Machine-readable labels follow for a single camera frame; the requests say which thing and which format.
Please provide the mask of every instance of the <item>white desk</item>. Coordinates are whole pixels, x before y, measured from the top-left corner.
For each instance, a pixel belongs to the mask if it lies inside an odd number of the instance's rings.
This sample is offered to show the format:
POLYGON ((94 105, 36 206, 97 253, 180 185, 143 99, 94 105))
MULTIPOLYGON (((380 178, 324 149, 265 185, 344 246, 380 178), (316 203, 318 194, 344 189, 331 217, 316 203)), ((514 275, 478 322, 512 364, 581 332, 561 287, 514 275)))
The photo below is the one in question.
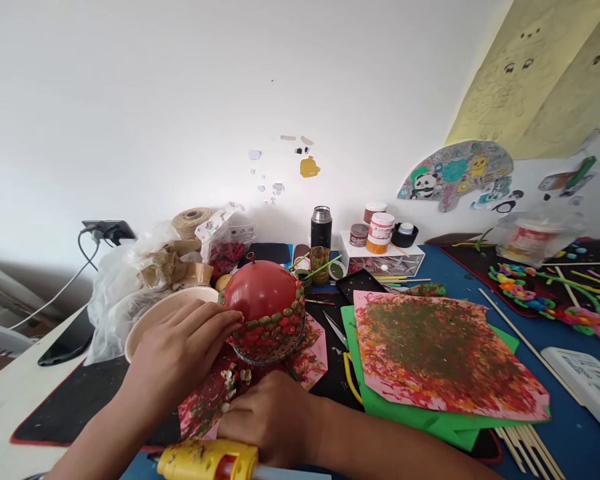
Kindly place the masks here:
POLYGON ((0 371, 0 479, 23 480, 44 473, 65 452, 63 447, 12 445, 11 435, 18 425, 84 360, 78 358, 52 367, 38 366, 38 358, 51 346, 81 309, 42 340, 0 371))

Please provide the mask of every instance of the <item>twine spool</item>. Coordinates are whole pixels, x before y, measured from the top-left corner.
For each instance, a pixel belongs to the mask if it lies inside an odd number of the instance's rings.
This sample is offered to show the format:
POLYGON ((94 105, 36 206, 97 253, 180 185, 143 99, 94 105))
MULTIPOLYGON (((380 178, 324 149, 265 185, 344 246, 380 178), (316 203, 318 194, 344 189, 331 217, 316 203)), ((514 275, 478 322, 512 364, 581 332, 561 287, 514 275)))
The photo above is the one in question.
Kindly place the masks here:
POLYGON ((196 207, 178 213, 178 215, 171 220, 171 224, 182 240, 195 240, 195 229, 198 225, 209 220, 212 214, 213 210, 211 209, 206 207, 196 207))

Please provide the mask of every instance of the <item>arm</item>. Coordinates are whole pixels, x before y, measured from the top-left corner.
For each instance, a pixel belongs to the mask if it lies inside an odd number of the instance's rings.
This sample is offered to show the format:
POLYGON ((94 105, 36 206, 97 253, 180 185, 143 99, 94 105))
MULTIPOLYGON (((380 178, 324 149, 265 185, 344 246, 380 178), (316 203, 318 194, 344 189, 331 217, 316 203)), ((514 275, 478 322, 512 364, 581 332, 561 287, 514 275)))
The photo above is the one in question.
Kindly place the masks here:
POLYGON ((45 479, 120 478, 160 422, 204 380, 241 320, 238 311, 194 300, 150 328, 118 393, 45 479))
POLYGON ((440 440, 308 394, 273 372, 232 402, 219 436, 257 445, 272 466, 317 465, 352 479, 498 479, 440 440))

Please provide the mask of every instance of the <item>yellow glue gun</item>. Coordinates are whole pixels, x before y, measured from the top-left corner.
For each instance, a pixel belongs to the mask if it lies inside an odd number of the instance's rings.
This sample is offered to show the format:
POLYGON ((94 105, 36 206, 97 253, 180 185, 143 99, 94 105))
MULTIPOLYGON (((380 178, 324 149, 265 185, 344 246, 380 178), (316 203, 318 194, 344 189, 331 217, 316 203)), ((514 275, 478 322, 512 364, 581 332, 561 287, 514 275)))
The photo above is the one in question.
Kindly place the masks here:
POLYGON ((190 439, 168 446, 157 470, 167 480, 251 480, 257 464, 258 448, 252 445, 190 439))

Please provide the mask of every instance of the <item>white bowl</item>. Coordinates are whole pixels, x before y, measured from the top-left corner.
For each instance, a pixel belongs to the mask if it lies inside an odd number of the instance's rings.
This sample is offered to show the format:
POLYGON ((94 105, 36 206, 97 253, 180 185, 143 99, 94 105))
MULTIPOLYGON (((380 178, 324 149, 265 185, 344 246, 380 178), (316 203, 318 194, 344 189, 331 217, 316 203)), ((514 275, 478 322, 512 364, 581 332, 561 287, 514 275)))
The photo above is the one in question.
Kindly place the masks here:
POLYGON ((133 358, 136 348, 138 348, 140 339, 147 330, 171 312, 182 308, 182 306, 195 299, 217 302, 218 292, 211 287, 191 287, 172 293, 170 296, 160 300, 147 310, 133 326, 129 332, 127 341, 125 342, 125 357, 127 358, 127 361, 131 363, 131 359, 133 358))

